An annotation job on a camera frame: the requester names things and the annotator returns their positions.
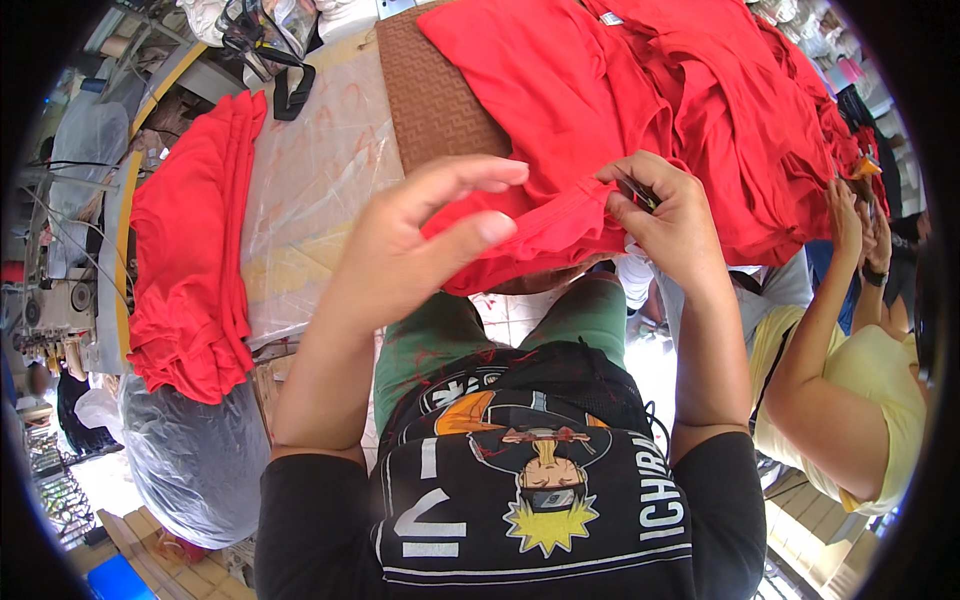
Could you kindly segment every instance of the tag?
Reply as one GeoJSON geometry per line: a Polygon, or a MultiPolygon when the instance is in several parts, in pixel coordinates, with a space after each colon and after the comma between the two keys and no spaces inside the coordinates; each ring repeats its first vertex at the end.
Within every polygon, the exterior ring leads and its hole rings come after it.
{"type": "Polygon", "coordinates": [[[612,12],[605,12],[604,14],[601,14],[600,22],[604,25],[623,25],[623,19],[612,12]]]}

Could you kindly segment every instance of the black strap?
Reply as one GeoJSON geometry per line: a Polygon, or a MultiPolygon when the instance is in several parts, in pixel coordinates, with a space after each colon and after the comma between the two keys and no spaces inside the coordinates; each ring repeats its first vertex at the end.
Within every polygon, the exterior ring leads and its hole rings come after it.
{"type": "Polygon", "coordinates": [[[739,283],[743,289],[758,296],[763,295],[763,288],[760,286],[759,281],[753,277],[742,271],[728,271],[728,273],[730,274],[730,278],[739,283]]]}
{"type": "Polygon", "coordinates": [[[786,340],[790,337],[790,332],[793,331],[793,328],[797,324],[794,323],[787,327],[786,331],[783,332],[783,339],[780,340],[780,349],[777,350],[777,356],[774,358],[774,364],[770,366],[770,371],[767,373],[767,378],[763,380],[763,388],[760,390],[760,398],[756,401],[756,407],[754,407],[754,412],[750,415],[750,437],[754,436],[754,430],[756,430],[756,414],[760,412],[760,403],[763,402],[763,395],[767,393],[767,386],[770,385],[770,380],[774,376],[774,371],[777,370],[777,365],[780,363],[780,359],[783,356],[783,351],[786,350],[786,340]]]}
{"type": "Polygon", "coordinates": [[[283,69],[274,77],[274,118],[277,121],[293,121],[310,98],[310,88],[313,87],[313,81],[317,77],[317,69],[269,46],[257,48],[256,54],[266,60],[303,69],[303,79],[297,84],[297,89],[292,92],[287,85],[289,68],[283,69]]]}

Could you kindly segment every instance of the blue container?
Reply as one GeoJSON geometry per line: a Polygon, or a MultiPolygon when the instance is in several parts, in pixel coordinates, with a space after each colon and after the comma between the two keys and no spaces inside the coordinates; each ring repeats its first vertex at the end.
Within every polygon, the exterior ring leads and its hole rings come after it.
{"type": "Polygon", "coordinates": [[[127,559],[119,554],[87,573],[86,581],[101,600],[156,600],[127,559]]]}

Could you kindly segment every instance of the brown woven mat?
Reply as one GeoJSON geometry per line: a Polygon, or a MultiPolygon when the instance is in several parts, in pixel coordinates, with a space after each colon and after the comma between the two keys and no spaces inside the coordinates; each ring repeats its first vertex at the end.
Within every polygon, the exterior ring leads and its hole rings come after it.
{"type": "Polygon", "coordinates": [[[460,69],[417,27],[443,0],[376,22],[383,80],[404,173],[435,156],[507,156],[510,136],[487,113],[460,69]]]}

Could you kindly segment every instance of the black t-shirt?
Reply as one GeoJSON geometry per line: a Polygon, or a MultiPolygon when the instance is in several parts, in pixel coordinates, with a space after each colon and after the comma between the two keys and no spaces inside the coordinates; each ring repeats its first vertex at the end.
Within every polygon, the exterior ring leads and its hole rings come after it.
{"type": "Polygon", "coordinates": [[[257,596],[750,597],[766,548],[750,437],[716,436],[670,469],[649,426],[616,428],[557,386],[536,389],[552,372],[614,404],[636,393],[597,350],[551,346],[424,381],[397,405],[369,479],[332,456],[273,461],[257,596]]]}

